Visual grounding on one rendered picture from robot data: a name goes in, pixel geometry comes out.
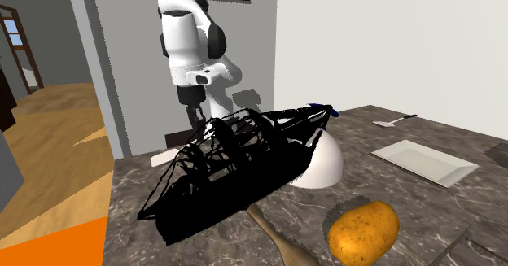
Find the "dark cabinet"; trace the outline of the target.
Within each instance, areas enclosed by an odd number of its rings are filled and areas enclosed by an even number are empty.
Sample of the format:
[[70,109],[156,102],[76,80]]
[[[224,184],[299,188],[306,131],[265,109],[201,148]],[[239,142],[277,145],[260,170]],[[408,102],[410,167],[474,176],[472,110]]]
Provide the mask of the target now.
[[0,66],[0,129],[3,132],[15,124],[12,109],[16,106],[15,98]]

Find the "yellow-brown potato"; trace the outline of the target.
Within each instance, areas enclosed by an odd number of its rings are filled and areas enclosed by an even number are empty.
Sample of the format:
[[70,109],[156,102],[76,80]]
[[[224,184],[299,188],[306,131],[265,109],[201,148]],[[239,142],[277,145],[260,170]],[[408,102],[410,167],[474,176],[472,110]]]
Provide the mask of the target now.
[[400,230],[395,210],[383,201],[369,202],[341,215],[326,241],[344,266],[372,266],[389,251]]

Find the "white bowl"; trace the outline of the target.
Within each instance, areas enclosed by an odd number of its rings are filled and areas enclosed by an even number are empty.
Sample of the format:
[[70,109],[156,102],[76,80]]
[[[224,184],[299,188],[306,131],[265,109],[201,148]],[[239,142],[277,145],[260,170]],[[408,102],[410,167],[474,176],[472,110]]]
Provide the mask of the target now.
[[336,140],[323,131],[305,172],[290,185],[304,189],[323,189],[337,184],[343,176],[344,158]]

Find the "grey thin utensil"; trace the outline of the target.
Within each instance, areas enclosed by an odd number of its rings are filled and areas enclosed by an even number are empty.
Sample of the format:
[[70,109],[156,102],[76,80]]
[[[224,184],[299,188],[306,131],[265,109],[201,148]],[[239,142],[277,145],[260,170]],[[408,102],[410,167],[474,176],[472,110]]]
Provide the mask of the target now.
[[428,266],[439,266],[441,260],[466,236],[469,229],[470,226],[467,226],[457,238],[455,238],[441,253],[438,254],[437,257],[434,258],[432,262],[429,263]]

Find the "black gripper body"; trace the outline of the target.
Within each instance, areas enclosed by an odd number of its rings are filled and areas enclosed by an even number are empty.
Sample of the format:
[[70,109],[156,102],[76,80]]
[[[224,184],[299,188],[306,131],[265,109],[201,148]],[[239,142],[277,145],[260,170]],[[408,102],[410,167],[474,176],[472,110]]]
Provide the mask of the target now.
[[206,99],[202,85],[177,86],[178,101],[187,106],[198,106]]

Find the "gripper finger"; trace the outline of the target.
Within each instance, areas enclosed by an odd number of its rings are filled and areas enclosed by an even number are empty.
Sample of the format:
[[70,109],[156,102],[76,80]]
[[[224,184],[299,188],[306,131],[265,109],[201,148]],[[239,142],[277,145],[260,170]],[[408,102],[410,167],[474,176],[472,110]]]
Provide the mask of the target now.
[[202,128],[204,125],[206,125],[207,120],[206,120],[206,117],[204,116],[202,107],[200,105],[198,105],[195,108],[195,121],[196,121],[196,126],[198,128]]
[[193,130],[196,130],[197,129],[197,127],[196,127],[197,119],[196,119],[196,114],[195,114],[195,107],[188,105],[186,107],[186,113],[187,113],[188,119],[190,121],[191,127],[193,128]]

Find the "blue object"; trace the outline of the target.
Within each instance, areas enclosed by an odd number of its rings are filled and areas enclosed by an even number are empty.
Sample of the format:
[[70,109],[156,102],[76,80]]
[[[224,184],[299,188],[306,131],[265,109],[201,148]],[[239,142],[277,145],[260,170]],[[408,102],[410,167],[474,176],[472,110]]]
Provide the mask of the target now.
[[330,116],[332,116],[332,117],[339,117],[339,113],[337,112],[337,110],[335,110],[333,108],[332,105],[321,104],[321,103],[309,103],[309,106],[311,106],[311,107],[319,107],[319,108],[325,110],[326,112],[328,112]]

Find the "brown framed door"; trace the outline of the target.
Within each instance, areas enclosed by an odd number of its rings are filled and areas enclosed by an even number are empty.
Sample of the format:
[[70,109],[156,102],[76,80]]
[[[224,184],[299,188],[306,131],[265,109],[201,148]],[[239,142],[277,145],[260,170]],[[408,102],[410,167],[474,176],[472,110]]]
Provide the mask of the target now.
[[45,87],[18,11],[0,5],[0,26],[28,95]]

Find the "white rectangular plate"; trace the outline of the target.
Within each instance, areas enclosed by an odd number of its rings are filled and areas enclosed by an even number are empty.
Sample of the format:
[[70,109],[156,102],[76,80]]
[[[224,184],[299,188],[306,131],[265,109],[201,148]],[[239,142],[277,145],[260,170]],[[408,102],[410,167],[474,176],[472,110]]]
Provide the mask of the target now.
[[371,154],[445,188],[450,188],[480,167],[409,140],[393,143]]

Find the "white flat object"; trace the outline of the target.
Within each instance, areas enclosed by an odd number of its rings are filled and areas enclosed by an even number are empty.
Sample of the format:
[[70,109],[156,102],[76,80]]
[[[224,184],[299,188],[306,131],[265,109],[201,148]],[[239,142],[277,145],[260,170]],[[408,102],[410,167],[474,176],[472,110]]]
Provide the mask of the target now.
[[178,156],[180,150],[181,148],[173,148],[170,150],[165,150],[158,155],[153,155],[150,158],[151,166],[154,168],[174,160]]

